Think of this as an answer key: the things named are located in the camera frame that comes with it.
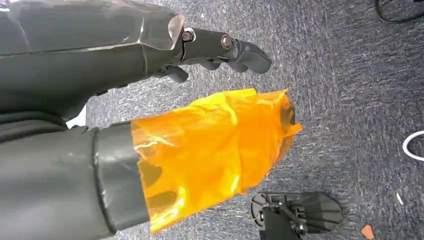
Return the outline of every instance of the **black plastic base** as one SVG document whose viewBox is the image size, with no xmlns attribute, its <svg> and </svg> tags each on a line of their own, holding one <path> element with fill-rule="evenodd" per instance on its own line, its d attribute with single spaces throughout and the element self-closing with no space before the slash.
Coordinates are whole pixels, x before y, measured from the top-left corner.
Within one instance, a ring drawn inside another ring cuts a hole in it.
<svg viewBox="0 0 424 240">
<path fill-rule="evenodd" d="M 299 240 L 330 232 L 343 220 L 340 205 L 321 192 L 259 193 L 250 210 L 261 240 Z"/>
</svg>

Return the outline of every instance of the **metal screw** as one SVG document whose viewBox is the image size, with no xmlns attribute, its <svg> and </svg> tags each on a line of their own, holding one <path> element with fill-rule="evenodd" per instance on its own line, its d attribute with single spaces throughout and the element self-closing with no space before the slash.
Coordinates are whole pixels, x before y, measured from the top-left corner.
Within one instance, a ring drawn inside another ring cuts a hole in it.
<svg viewBox="0 0 424 240">
<path fill-rule="evenodd" d="M 231 40 L 231 37 L 227 34 L 222 35 L 221 45 L 225 50 L 231 49 L 231 47 L 233 46 L 233 41 Z"/>
<path fill-rule="evenodd" d="M 188 32 L 188 31 L 183 32 L 181 34 L 181 37 L 182 37 L 182 40 L 184 42 L 189 42 L 189 41 L 193 40 L 192 34 L 190 32 Z"/>
<path fill-rule="evenodd" d="M 263 221 L 263 220 L 264 220 L 264 214 L 263 214 L 263 213 L 258 214 L 258 215 L 256 216 L 256 219 L 257 219 L 257 220 L 260 220 L 260 221 Z"/>
</svg>

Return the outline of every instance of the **amber plastic sheet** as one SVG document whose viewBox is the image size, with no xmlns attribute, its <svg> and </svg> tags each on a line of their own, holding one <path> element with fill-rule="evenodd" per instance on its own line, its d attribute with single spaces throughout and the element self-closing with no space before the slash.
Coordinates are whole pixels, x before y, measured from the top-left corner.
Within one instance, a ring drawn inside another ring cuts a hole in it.
<svg viewBox="0 0 424 240">
<path fill-rule="evenodd" d="M 261 182 L 302 130 L 286 93 L 221 92 L 131 122 L 151 232 Z"/>
</svg>

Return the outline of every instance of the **gray carpet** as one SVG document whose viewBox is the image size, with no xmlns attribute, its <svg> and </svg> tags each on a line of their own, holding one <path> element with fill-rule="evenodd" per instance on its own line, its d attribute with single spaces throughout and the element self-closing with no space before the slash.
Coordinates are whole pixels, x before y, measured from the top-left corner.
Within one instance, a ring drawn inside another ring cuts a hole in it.
<svg viewBox="0 0 424 240">
<path fill-rule="evenodd" d="M 260 191 L 322 191 L 341 203 L 344 222 L 307 240 L 362 240 L 360 230 L 367 223 L 378 240 L 424 239 L 424 163 L 402 152 L 403 140 L 424 130 L 424 21 L 383 24 L 373 0 L 154 3 L 184 14 L 190 26 L 256 43 L 272 57 L 272 69 L 256 75 L 237 74 L 227 66 L 217 71 L 189 66 L 190 79 L 183 84 L 154 78 L 113 89 L 89 101 L 90 126 L 162 113 L 224 90 L 289 88 L 304 131 L 284 161 L 247 196 L 155 236 L 143 224 L 111 239 L 257 240 L 249 201 Z M 424 10 L 424 4 L 397 0 L 383 8 L 389 16 L 406 16 Z M 423 155 L 424 141 L 411 149 Z"/>
</svg>

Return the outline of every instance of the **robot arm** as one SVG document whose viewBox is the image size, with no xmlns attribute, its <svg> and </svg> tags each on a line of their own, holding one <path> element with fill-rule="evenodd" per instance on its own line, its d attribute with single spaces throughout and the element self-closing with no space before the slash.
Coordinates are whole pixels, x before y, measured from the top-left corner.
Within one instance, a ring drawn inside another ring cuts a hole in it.
<svg viewBox="0 0 424 240">
<path fill-rule="evenodd" d="M 91 96 L 183 82 L 180 65 L 271 66 L 252 43 L 131 0 L 0 0 L 0 26 L 0 239 L 99 239 L 149 221 L 130 123 L 66 128 Z"/>
<path fill-rule="evenodd" d="M 87 100 L 177 67 L 228 63 L 264 73 L 271 61 L 223 32 L 184 30 L 166 7 L 132 0 L 21 0 L 0 6 L 0 113 L 42 111 L 69 120 Z"/>
</svg>

